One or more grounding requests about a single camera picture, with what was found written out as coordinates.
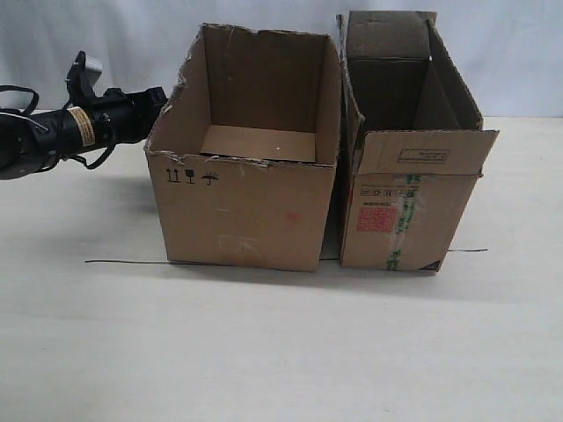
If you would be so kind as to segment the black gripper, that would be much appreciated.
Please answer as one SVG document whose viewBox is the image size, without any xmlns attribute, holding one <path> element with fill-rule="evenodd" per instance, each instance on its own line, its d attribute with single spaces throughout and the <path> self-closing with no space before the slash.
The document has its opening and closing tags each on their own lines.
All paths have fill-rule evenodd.
<svg viewBox="0 0 563 422">
<path fill-rule="evenodd" d="M 143 141 L 166 102 L 162 87 L 132 93 L 108 89 L 87 106 L 95 134 L 94 148 Z"/>
</svg>

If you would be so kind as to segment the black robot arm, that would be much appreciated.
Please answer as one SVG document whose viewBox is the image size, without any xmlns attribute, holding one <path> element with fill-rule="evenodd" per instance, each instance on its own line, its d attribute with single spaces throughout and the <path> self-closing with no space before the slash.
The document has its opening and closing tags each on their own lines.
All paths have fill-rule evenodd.
<svg viewBox="0 0 563 422">
<path fill-rule="evenodd" d="M 100 97 L 78 96 L 61 109 L 35 113 L 37 92 L 14 85 L 1 89 L 33 94 L 25 110 L 1 111 L 2 180 L 51 171 L 67 160 L 94 170 L 116 146 L 146 139 L 167 102 L 161 87 L 131 93 L 109 88 Z"/>
</svg>

